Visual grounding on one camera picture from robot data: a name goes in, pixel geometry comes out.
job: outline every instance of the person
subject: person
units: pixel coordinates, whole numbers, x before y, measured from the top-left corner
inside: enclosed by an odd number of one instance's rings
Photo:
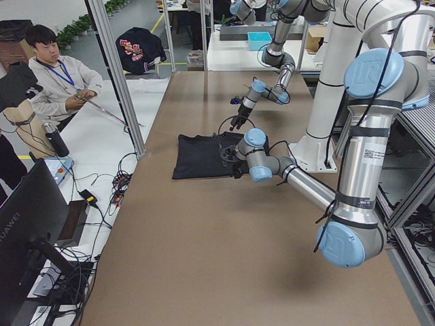
[[[24,38],[35,53],[29,60],[29,68],[44,88],[31,99],[32,108],[59,122],[57,127],[61,131],[83,107],[85,99],[100,93],[103,78],[81,61],[61,56],[56,35],[48,27],[31,26]]]
[[[192,50],[203,50],[203,30],[201,25],[201,5],[200,0],[186,0],[189,11],[190,29],[192,30]],[[210,1],[203,2],[205,6],[206,26],[210,26]],[[209,32],[207,31],[207,44],[209,43]]]
[[[227,20],[232,16],[230,12],[231,0],[213,0],[213,15],[214,20],[221,22],[223,18]],[[266,21],[267,1],[256,0],[251,3],[252,8],[256,12],[256,21]]]
[[[26,166],[15,154],[14,148],[0,130],[0,179],[11,189],[20,183],[21,177],[27,174]],[[7,199],[7,194],[0,185],[0,206]]]

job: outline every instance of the white jacket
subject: white jacket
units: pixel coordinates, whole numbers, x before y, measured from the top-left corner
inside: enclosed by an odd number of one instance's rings
[[[67,111],[65,101],[77,93],[78,90],[88,89],[99,94],[103,87],[101,75],[89,69],[81,61],[70,56],[59,56],[59,60],[64,63],[74,82],[74,86],[60,78],[49,68],[38,63],[36,57],[29,60],[29,67],[38,79],[38,84],[44,88],[30,100],[32,108],[36,113],[56,121],[62,121],[77,112],[77,110]],[[67,78],[59,63],[53,69]]]

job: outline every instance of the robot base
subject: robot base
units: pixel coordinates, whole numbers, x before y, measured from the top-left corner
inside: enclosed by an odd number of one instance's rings
[[[332,158],[332,145],[328,152],[328,163],[325,165],[326,140],[314,140],[307,135],[298,143],[289,145],[290,156],[296,158],[297,165],[309,173],[336,173],[337,167]]]

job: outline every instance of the lanyard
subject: lanyard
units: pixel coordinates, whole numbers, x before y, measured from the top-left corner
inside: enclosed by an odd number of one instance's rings
[[[71,86],[75,85],[75,83],[74,83],[73,79],[71,78],[71,76],[70,76],[70,74],[69,74],[65,64],[62,61],[57,60],[57,62],[59,62],[59,64],[60,64],[60,68],[62,69],[63,73],[67,76],[67,78],[63,77],[60,73],[58,73],[56,70],[54,70],[53,67],[51,67],[50,65],[47,65],[46,63],[43,63],[43,62],[41,62],[39,60],[37,60],[37,61],[38,61],[39,64],[49,68],[49,70],[51,70],[51,72],[56,74],[59,78],[65,80]]]

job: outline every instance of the blue box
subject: blue box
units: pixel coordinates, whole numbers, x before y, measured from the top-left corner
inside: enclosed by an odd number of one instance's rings
[[[263,49],[267,44],[272,43],[272,37],[269,32],[247,32],[247,42],[250,51],[258,51]]]

